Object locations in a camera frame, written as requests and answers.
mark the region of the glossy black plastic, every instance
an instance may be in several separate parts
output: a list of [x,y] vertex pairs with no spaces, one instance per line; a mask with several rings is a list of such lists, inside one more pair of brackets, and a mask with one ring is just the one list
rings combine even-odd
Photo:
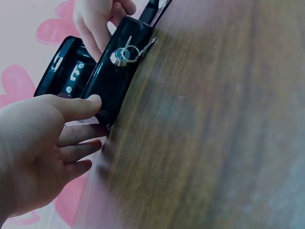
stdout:
[[[97,115],[100,123],[113,124],[140,63],[137,61],[127,63],[125,67],[119,67],[111,62],[111,54],[118,48],[124,48],[130,36],[132,36],[130,45],[142,50],[149,42],[152,33],[153,29],[149,25],[131,17],[125,17],[112,36],[82,95],[82,98],[92,94],[101,96],[103,106]],[[129,51],[129,59],[134,59],[138,55],[135,49],[129,49]]]
[[[103,105],[96,117],[101,124],[111,126],[141,59],[119,67],[111,62],[110,56],[118,48],[125,47],[130,36],[130,45],[142,50],[152,33],[153,29],[148,24],[132,17],[123,18],[97,64],[81,39],[67,37],[47,68],[34,96],[54,94],[66,98],[87,98],[98,94]],[[134,59],[138,54],[135,49],[129,49],[129,52],[129,59]]]

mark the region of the brown wooden surface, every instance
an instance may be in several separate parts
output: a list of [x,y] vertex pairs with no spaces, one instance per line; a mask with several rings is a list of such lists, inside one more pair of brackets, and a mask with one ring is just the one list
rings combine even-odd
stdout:
[[305,228],[305,1],[173,0],[157,30],[74,228]]

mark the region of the finger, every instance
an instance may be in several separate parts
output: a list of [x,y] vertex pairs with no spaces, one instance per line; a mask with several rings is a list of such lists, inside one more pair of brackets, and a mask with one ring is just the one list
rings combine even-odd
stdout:
[[84,173],[92,167],[92,162],[90,160],[78,161],[75,163],[69,163],[65,165],[65,178],[66,182],[70,182]]
[[62,130],[57,147],[75,145],[89,139],[104,137],[107,134],[108,129],[100,124],[68,126]]
[[94,140],[87,143],[66,146],[61,148],[61,156],[64,164],[77,162],[82,158],[99,151],[102,147],[100,140]]
[[88,99],[66,99],[47,94],[39,98],[45,100],[45,103],[52,104],[61,113],[66,123],[89,119],[98,113],[102,105],[98,95],[91,95]]
[[102,56],[102,52],[97,46],[94,36],[84,22],[75,22],[75,26],[80,33],[82,42],[84,43],[88,53],[96,62],[98,62]]
[[126,11],[124,10],[123,6],[119,2],[113,3],[111,9],[111,18],[110,21],[118,27],[120,22],[122,21],[123,17],[127,15]]
[[85,24],[91,31],[97,47],[101,52],[104,52],[111,38],[111,34],[107,26],[108,20],[109,18],[97,13],[85,18]]
[[117,0],[117,2],[123,6],[128,15],[133,15],[137,10],[136,5],[131,0]]

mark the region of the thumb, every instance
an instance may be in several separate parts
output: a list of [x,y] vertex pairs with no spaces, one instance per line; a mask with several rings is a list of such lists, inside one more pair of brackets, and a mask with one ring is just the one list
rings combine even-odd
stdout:
[[102,106],[101,98],[95,94],[88,99],[66,99],[52,95],[46,95],[43,99],[46,99],[46,102],[51,103],[62,114],[65,122],[89,119],[96,115]]

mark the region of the black lock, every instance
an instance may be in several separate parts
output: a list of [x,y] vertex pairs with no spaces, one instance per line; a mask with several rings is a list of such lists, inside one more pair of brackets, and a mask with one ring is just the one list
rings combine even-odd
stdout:
[[118,116],[135,71],[145,52],[155,42],[154,26],[170,0],[151,0],[136,20],[124,17],[96,63],[82,40],[67,37],[48,66],[34,96],[54,94],[65,98],[88,98],[98,94],[103,101],[96,115],[110,127]]

